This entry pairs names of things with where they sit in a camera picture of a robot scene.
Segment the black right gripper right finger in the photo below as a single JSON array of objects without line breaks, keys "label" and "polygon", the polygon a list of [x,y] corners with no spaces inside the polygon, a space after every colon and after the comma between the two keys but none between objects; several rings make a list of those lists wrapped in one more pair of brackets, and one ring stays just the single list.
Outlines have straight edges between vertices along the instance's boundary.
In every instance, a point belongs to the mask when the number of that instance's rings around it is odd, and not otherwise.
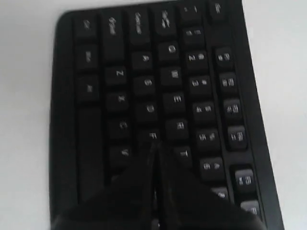
[{"label": "black right gripper right finger", "polygon": [[165,230],[262,230],[263,222],[219,197],[186,169],[171,148],[157,144],[157,200]]}]

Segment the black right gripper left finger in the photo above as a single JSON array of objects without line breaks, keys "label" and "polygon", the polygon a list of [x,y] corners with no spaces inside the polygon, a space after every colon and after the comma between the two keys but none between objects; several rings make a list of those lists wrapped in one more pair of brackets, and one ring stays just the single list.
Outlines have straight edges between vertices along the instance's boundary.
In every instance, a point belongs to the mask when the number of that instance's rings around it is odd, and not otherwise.
[{"label": "black right gripper left finger", "polygon": [[107,188],[53,221],[53,230],[149,230],[152,227],[155,143]]}]

